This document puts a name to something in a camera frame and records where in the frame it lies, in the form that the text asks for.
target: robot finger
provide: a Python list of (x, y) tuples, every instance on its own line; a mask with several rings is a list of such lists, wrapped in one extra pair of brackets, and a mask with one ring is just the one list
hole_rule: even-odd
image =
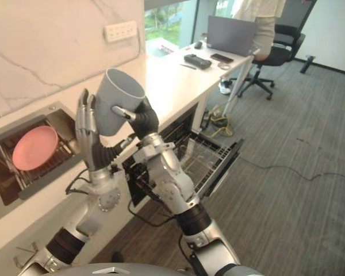
[(121, 108), (117, 105), (114, 105), (111, 108), (112, 112), (115, 113), (116, 115), (118, 115), (119, 117), (125, 118), (126, 120), (128, 120), (129, 122), (134, 122), (137, 115), (134, 112), (131, 112), (127, 109)]
[(83, 143), (86, 138), (86, 110), (87, 110), (87, 100), (89, 92), (84, 89), (82, 95), (78, 99), (78, 107), (76, 110), (76, 120), (75, 120), (75, 134), (80, 146), (82, 148)]
[(95, 104), (96, 104), (96, 97), (94, 95), (91, 95), (87, 102), (87, 112), (86, 112), (86, 130), (87, 130), (87, 134), (89, 135), (92, 135), (92, 134), (98, 135), (98, 129), (97, 129), (96, 119), (94, 115)]

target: sink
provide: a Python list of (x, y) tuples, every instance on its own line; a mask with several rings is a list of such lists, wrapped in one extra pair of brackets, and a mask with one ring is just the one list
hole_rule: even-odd
[[(57, 102), (0, 129), (0, 218), (80, 161), (73, 118)], [(54, 155), (34, 170), (16, 169), (12, 162), (16, 144), (24, 134), (41, 125), (49, 125), (57, 132), (59, 142)]]

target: laptop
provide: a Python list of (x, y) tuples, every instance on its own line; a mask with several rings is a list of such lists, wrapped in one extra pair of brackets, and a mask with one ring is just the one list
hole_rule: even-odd
[(257, 27), (254, 22), (209, 16), (207, 47), (248, 56), (258, 48), (253, 45), (256, 31)]

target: gray carpet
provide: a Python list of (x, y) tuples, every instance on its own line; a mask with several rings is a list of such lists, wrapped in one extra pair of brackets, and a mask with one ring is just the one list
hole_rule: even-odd
[[(272, 101), (260, 88), (248, 89), (230, 114), (234, 136), (216, 138), (225, 144), (244, 138), (241, 157), (261, 166), (290, 166), (307, 178), (345, 175), (345, 75), (315, 66), (303, 75), (301, 66), (265, 67), (262, 77), (276, 80)], [(214, 91), (208, 107), (226, 100)], [(205, 206), (246, 266), (265, 275), (345, 275), (339, 175), (307, 181), (286, 168), (264, 170), (239, 159)], [(164, 219), (155, 211), (151, 202), (141, 214)], [(134, 218), (93, 262), (121, 251), (127, 262), (184, 267), (179, 235), (175, 223), (153, 228)]]

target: black robotic glove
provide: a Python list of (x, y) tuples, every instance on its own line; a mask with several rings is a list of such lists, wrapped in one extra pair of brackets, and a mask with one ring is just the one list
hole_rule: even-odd
[(113, 106), (112, 111), (116, 115), (129, 121), (135, 134), (140, 140), (146, 135), (158, 131), (159, 119), (157, 118), (156, 112), (152, 109), (147, 98), (141, 102), (135, 112), (131, 112), (119, 106)]

